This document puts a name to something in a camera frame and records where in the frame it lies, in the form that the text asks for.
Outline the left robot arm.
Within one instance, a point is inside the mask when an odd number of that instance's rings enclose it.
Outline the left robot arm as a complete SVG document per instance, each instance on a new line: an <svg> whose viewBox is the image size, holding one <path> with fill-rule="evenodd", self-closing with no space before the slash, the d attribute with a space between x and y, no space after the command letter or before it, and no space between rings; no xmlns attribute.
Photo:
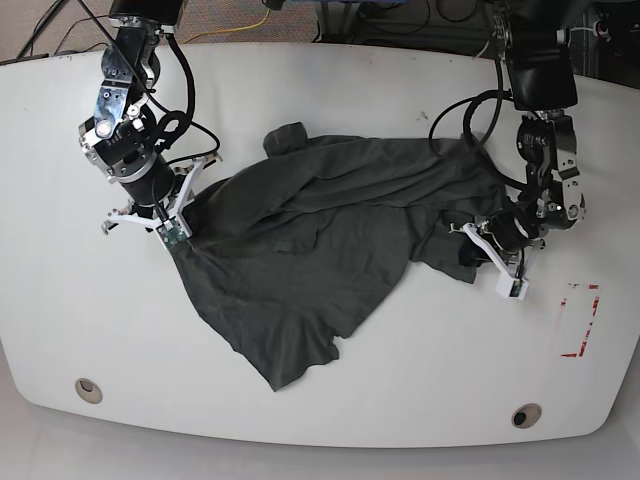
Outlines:
<svg viewBox="0 0 640 480"><path fill-rule="evenodd" d="M567 109L578 103L570 58L569 22L582 9L578 1L481 1L477 11L488 32L497 87L462 100L466 110L462 139L501 185L518 191L498 212L481 215L469 235L479 239L469 254L474 262L523 261L529 248L542 247L551 230L568 230L586 213L577 161L577 138ZM516 149L525 162L525 181L500 172L471 123L486 101L511 102L521 112Z"/></svg>

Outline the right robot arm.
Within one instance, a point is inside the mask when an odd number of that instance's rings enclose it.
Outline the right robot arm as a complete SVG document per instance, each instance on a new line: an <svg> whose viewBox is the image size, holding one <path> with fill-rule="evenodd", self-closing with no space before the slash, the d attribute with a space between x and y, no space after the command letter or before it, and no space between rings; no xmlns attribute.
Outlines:
<svg viewBox="0 0 640 480"><path fill-rule="evenodd" d="M193 184L202 171L219 161L217 149L167 161L163 154L190 128L196 109L195 79L175 33L184 4L181 1L115 1L108 19L116 28L106 37L101 60L104 76L91 118L79 127L79 144L89 162L111 183L128 194L126 207L109 212L105 233L133 223L155 233L165 247L192 234L183 216L195 195ZM155 53L166 40L185 75L185 110L162 108L154 86L160 76Z"/></svg>

